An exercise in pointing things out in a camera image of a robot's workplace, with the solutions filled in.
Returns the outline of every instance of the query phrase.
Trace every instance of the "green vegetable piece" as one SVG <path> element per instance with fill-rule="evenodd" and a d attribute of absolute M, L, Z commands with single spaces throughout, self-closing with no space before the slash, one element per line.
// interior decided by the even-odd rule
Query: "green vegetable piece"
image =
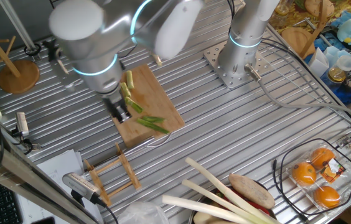
<path fill-rule="evenodd" d="M 160 117 L 143 116 L 143 120 L 151 123 L 163 123 L 166 119 Z"/>
<path fill-rule="evenodd" d="M 134 82 L 133 82 L 133 73 L 131 71 L 126 72 L 126 78 L 127 78 L 127 86 L 129 89 L 134 88 Z"/>
<path fill-rule="evenodd" d="M 138 118 L 138 119 L 137 119 L 137 122 L 138 122 L 139 124 L 141 124 L 141 125 L 147 127 L 147 128 L 151 128 L 151 129 L 153 129 L 153 130 L 155 130 L 155 131 L 159 131 L 159 132 L 164 133 L 164 134 L 169 134 L 169 133 L 170 133 L 170 131 L 168 131 L 168 130 L 162 128 L 162 127 L 159 127 L 158 125 L 156 125 L 156 124 L 154 124 L 154 123 L 151 123 L 151 122 L 149 122 L 149 121 L 145 121 L 145 120 L 143 120 L 143 119 L 141 119 L 141 118 Z"/>
<path fill-rule="evenodd" d="M 130 97 L 125 97 L 124 100 L 126 101 L 127 105 L 130 105 L 137 113 L 142 113 L 144 108 L 139 106 L 136 102 L 134 102 Z"/>
<path fill-rule="evenodd" d="M 123 90 L 124 97 L 130 97 L 131 93 L 130 90 L 128 89 L 126 83 L 120 83 L 121 90 Z"/>

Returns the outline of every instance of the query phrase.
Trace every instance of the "gray cable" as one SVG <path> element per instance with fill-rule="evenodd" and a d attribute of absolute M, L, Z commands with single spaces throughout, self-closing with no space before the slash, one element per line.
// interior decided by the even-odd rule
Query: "gray cable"
<path fill-rule="evenodd" d="M 285 108 L 311 108 L 311 107 L 327 107 L 327 108 L 333 108 L 336 110 L 341 110 L 341 111 L 345 111 L 351 114 L 351 109 L 348 109 L 344 106 L 339 106 L 339 105 L 334 105 L 334 104 L 330 104 L 330 103 L 313 103 L 313 104 L 309 104 L 309 105 L 290 105 L 287 103 L 282 103 L 280 101 L 278 101 L 276 98 L 274 98 L 269 91 L 267 90 L 267 88 L 264 86 L 263 81 L 260 80 L 258 81 L 258 84 L 260 84 L 261 88 L 263 89 L 265 95 L 268 96 L 269 99 L 271 99 L 274 103 L 276 103 L 279 106 L 285 107 Z"/>

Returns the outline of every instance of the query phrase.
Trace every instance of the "orange object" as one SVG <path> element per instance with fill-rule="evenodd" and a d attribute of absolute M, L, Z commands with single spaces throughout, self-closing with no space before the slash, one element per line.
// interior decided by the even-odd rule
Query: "orange object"
<path fill-rule="evenodd" d="M 314 192 L 314 200 L 321 207 L 333 208 L 340 203 L 340 195 L 333 187 L 323 186 Z"/>
<path fill-rule="evenodd" d="M 313 165 L 315 169 L 321 170 L 334 157 L 335 154 L 330 149 L 320 147 L 312 153 L 311 165 Z"/>
<path fill-rule="evenodd" d="M 293 179 L 300 186 L 308 186 L 315 183 L 317 174 L 312 165 L 308 162 L 300 162 L 292 168 Z"/>

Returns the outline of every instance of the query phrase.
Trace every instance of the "wooden mug tree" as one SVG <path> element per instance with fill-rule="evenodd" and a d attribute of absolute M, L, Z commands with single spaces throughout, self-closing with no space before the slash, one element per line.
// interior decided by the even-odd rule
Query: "wooden mug tree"
<path fill-rule="evenodd" d="M 8 93 L 23 93 L 30 90 L 40 77 L 40 71 L 37 65 L 30 60 L 16 60 L 12 62 L 8 54 L 14 44 L 15 37 L 0 40 L 0 43 L 9 42 L 6 52 L 0 47 L 0 62 L 6 66 L 0 71 L 0 87 Z"/>

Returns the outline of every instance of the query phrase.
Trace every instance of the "wooden stand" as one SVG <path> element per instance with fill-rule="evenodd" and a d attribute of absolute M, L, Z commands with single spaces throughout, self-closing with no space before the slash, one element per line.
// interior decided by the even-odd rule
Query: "wooden stand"
<path fill-rule="evenodd" d="M 37 65 L 28 60 L 19 60 L 14 63 L 8 57 L 15 37 L 11 39 L 7 52 L 0 47 L 0 62 L 6 66 L 0 72 L 0 87 L 8 93 L 23 93 L 30 90 L 40 77 Z M 9 40 L 0 40 L 0 43 L 9 42 Z"/>
<path fill-rule="evenodd" d="M 121 190 L 125 189 L 126 187 L 133 185 L 134 188 L 136 190 L 141 188 L 141 184 L 139 183 L 139 180 L 136 176 L 136 174 L 133 171 L 133 168 L 131 168 L 130 163 L 128 162 L 126 156 L 123 154 L 123 152 L 121 151 L 119 144 L 116 144 L 116 148 L 118 149 L 118 155 L 119 155 L 119 159 L 111 162 L 110 164 L 104 166 L 103 168 L 99 169 L 99 170 L 95 170 L 95 168 L 93 166 L 91 166 L 87 160 L 84 160 L 84 163 L 87 166 L 87 169 L 91 175 L 91 178 L 93 179 L 94 184 L 101 189 L 101 197 L 103 199 L 103 201 L 107 204 L 107 206 L 112 205 L 110 197 L 114 196 L 115 194 L 117 194 L 118 192 L 120 192 Z M 126 170 L 126 173 L 128 175 L 128 177 L 130 178 L 130 181 L 127 184 L 124 184 L 123 186 L 119 187 L 118 189 L 112 191 L 111 193 L 107 194 L 105 191 L 105 188 L 103 187 L 103 184 L 98 176 L 99 173 L 109 169 L 110 167 L 112 167 L 113 165 L 117 164 L 118 162 L 121 162 L 121 164 L 123 165 L 124 169 Z"/>
<path fill-rule="evenodd" d="M 326 25 L 327 7 L 325 0 L 320 0 L 319 23 L 312 34 L 302 28 L 291 27 L 282 32 L 283 39 L 303 59 L 315 52 L 314 41 Z"/>

